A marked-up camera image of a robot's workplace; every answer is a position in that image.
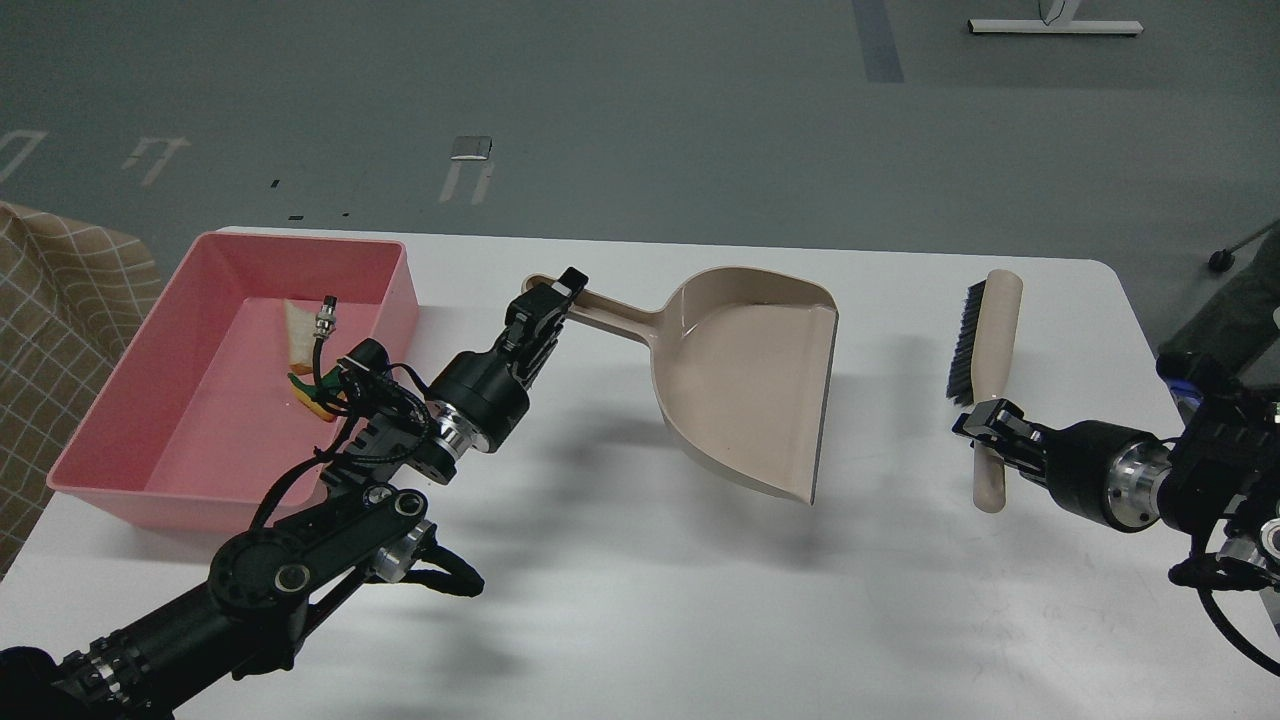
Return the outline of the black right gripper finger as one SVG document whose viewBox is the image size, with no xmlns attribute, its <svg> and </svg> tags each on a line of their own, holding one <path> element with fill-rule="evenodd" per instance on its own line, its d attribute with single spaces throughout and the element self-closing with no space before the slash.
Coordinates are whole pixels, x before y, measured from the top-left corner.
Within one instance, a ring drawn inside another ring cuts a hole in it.
<svg viewBox="0 0 1280 720">
<path fill-rule="evenodd" d="M 979 433 L 1011 434 L 1029 430 L 1047 430 L 1048 437 L 1056 429 L 1029 421 L 1023 410 L 1007 398 L 992 398 L 977 404 L 969 413 L 961 413 L 952 425 L 952 433 L 969 441 Z"/>
<path fill-rule="evenodd" d="M 1047 434 L 1047 430 L 977 433 L 972 439 L 975 475 L 1002 474 L 1005 468 L 1012 468 L 1023 477 L 1044 477 L 1048 465 Z"/>
</svg>

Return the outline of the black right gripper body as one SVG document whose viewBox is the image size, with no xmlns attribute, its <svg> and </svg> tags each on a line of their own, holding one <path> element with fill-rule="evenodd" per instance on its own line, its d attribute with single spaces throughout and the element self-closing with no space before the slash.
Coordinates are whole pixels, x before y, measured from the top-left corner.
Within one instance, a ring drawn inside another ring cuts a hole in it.
<svg viewBox="0 0 1280 720">
<path fill-rule="evenodd" d="M 1161 519 L 1158 492 L 1171 470 L 1161 439 L 1105 421 L 1039 427 L 1034 438 L 1039 459 L 1020 477 L 1046 489 L 1060 509 L 1121 533 Z"/>
</svg>

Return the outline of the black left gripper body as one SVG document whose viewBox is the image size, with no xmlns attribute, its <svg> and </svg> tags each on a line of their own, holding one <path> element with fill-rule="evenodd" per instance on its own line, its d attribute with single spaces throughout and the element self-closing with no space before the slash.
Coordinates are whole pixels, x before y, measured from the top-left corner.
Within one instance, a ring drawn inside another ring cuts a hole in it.
<svg viewBox="0 0 1280 720">
<path fill-rule="evenodd" d="M 494 454 L 530 409 L 530 387 L 556 342 L 543 351 L 506 351 L 506 325 L 492 346 L 457 354 L 428 386 L 426 397 L 470 425 L 468 445 Z"/>
</svg>

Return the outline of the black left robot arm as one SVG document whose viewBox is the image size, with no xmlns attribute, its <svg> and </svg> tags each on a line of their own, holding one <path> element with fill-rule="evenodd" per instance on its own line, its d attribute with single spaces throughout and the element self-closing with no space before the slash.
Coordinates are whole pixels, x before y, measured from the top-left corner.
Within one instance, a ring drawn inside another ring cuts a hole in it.
<svg viewBox="0 0 1280 720">
<path fill-rule="evenodd" d="M 276 479 L 207 578 L 87 650 L 55 660 L 3 651 L 5 719 L 170 719 L 224 678 L 289 671 L 306 639 L 365 585 L 410 583 L 474 597 L 484 580 L 443 547 L 428 497 L 393 484 L 401 468 L 451 482 L 470 451 L 497 451 L 530 406 L 532 382 L 588 286 L 575 268 L 534 281 L 483 352 L 428 383 L 364 340 L 303 393 L 338 436 Z"/>
</svg>

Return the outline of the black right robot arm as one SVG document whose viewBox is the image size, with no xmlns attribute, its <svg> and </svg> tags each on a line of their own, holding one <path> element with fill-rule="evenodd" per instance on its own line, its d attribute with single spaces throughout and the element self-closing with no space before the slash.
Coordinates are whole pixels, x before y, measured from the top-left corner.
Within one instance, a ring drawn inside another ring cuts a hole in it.
<svg viewBox="0 0 1280 720">
<path fill-rule="evenodd" d="M 1044 489 L 1056 505 L 1133 534 L 1157 523 L 1189 537 L 1169 569 L 1224 639 L 1270 674 L 1277 660 L 1235 628 L 1219 592 L 1251 592 L 1277 620 L 1277 387 L 1242 384 L 1204 354 L 1164 354 L 1157 373 L 1190 415 L 1180 436 L 1084 420 L 1053 429 L 1007 398 L 963 413 L 952 430 Z"/>
</svg>

